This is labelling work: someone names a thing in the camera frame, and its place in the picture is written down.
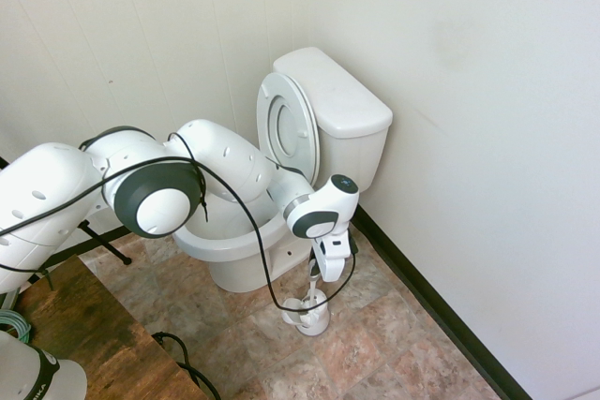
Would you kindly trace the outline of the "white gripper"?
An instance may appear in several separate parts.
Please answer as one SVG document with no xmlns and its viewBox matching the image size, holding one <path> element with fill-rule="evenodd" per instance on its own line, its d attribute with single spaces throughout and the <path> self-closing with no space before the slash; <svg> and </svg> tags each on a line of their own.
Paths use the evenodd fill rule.
<svg viewBox="0 0 600 400">
<path fill-rule="evenodd" d="M 340 234 L 328 234 L 313 241 L 313 251 L 308 259 L 308 278 L 338 281 L 351 255 L 350 236 L 347 230 Z"/>
</svg>

